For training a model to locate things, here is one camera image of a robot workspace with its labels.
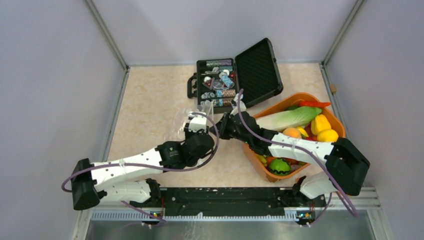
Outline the clear zip top bag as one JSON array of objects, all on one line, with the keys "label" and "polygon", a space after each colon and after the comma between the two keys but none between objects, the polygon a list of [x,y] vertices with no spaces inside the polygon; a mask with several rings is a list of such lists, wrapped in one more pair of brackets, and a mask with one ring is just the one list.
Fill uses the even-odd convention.
[{"label": "clear zip top bag", "polygon": [[166,128],[164,140],[183,141],[190,134],[206,132],[214,118],[214,102],[201,101],[200,105],[183,107],[177,110],[172,123]]}]

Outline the toy peach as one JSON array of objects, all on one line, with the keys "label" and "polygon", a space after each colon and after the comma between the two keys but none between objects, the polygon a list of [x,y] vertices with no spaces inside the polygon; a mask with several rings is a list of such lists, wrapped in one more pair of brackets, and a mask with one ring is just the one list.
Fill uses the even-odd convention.
[{"label": "toy peach", "polygon": [[302,133],[299,131],[299,129],[297,129],[295,127],[286,128],[285,130],[282,131],[282,133],[285,136],[288,136],[288,137],[291,137],[291,138],[296,138],[296,139],[302,138]]}]

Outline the toy red chili pepper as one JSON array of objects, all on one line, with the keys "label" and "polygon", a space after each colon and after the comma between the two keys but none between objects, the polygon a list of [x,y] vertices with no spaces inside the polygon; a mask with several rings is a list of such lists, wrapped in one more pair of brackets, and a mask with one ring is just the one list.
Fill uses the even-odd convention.
[{"label": "toy red chili pepper", "polygon": [[299,106],[300,107],[312,107],[312,108],[326,108],[331,105],[330,102],[317,102],[317,101],[300,101]]}]

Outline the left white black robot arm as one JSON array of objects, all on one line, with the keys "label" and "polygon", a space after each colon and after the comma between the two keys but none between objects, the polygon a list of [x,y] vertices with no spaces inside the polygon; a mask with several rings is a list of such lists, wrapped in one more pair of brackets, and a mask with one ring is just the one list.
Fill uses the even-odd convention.
[{"label": "left white black robot arm", "polygon": [[166,172],[188,172],[199,168],[198,161],[211,158],[216,144],[209,126],[186,129],[185,140],[166,141],[146,152],[108,162],[79,160],[68,180],[73,209],[87,210],[107,202],[136,202],[154,207],[160,202],[157,182],[131,179]]}]

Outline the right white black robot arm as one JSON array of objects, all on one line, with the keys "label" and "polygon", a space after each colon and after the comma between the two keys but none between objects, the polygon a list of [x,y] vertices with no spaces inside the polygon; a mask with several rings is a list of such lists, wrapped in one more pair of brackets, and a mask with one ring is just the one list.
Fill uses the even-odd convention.
[{"label": "right white black robot arm", "polygon": [[293,200],[299,206],[307,206],[314,198],[336,191],[358,196],[370,167],[367,158],[347,138],[319,142],[290,137],[260,127],[245,111],[225,113],[216,127],[209,130],[222,140],[237,139],[246,143],[258,155],[319,166],[322,172],[306,176],[293,192]]}]

